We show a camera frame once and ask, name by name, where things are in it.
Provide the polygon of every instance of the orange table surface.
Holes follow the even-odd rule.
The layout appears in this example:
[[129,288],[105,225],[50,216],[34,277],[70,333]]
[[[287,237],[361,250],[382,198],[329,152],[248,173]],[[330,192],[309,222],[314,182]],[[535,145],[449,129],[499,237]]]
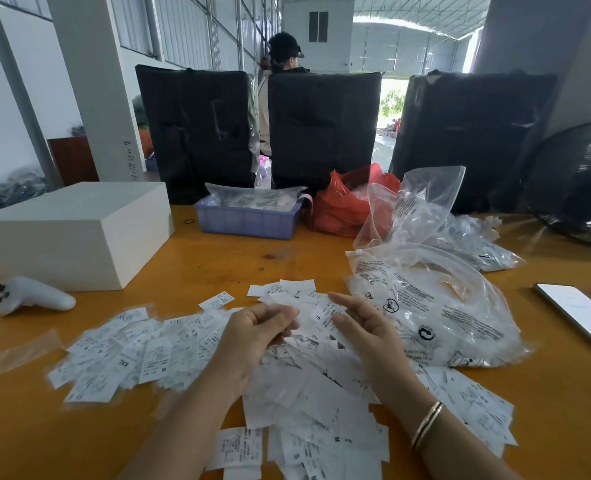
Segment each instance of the orange table surface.
[[[175,233],[125,290],[75,293],[78,304],[68,312],[22,308],[0,318],[0,351],[52,328],[70,342],[125,307],[143,303],[155,303],[162,318],[180,316],[226,290],[236,298],[228,307],[248,306],[254,302],[246,298],[250,284],[281,278],[314,278],[320,292],[346,290],[350,239],[303,225],[291,241],[204,234],[197,222],[190,223],[192,207],[176,206],[172,212]],[[524,216],[507,217],[499,232],[499,244],[528,264],[487,278],[506,296],[523,338],[537,348],[517,365],[462,371],[515,404],[511,431],[519,447],[507,446],[503,458],[525,479],[591,479],[591,344],[532,290],[538,282],[562,283],[591,296],[591,248]],[[160,393],[150,385],[129,391],[119,404],[63,409],[70,387],[52,390],[44,370],[64,355],[54,351],[0,375],[0,479],[113,478],[155,426],[151,414]],[[389,426],[385,480],[428,478],[395,418],[383,406],[372,409]],[[222,425],[236,426],[244,426],[239,400]],[[273,463],[264,465],[262,474],[282,478]],[[221,470],[203,476],[221,477]]]

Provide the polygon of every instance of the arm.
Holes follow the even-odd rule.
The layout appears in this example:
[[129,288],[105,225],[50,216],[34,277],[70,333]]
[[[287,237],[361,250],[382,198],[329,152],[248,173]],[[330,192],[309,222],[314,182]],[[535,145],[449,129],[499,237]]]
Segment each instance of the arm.
[[[360,355],[378,398],[412,437],[436,398],[422,385],[408,363],[394,325],[363,298],[329,293],[347,315],[333,321]],[[484,478],[518,480],[508,468],[445,408],[419,447],[434,480]]]
[[260,304],[233,314],[213,358],[129,462],[119,480],[197,480],[218,431],[268,345],[298,328],[290,306]]

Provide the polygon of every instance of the left hand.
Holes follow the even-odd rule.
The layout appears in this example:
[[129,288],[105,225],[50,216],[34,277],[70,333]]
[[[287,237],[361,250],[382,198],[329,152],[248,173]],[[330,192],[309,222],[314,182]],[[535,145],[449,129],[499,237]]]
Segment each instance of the left hand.
[[222,332],[209,365],[235,380],[236,389],[242,394],[267,347],[282,344],[291,330],[300,327],[295,319],[298,313],[292,306],[265,303],[235,312]]

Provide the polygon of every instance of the smartphone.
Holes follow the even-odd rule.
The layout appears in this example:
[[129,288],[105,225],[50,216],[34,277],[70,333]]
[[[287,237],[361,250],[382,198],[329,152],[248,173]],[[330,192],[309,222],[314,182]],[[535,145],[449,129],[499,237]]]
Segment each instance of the smartphone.
[[533,287],[591,340],[591,298],[575,286],[536,283]]

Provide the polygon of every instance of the green foliage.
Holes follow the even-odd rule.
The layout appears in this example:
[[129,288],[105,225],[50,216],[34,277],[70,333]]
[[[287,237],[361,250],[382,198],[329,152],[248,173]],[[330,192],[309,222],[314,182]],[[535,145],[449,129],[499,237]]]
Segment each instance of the green foliage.
[[402,91],[392,89],[380,101],[380,114],[388,117],[399,118],[402,114],[402,107],[404,106],[404,96]]

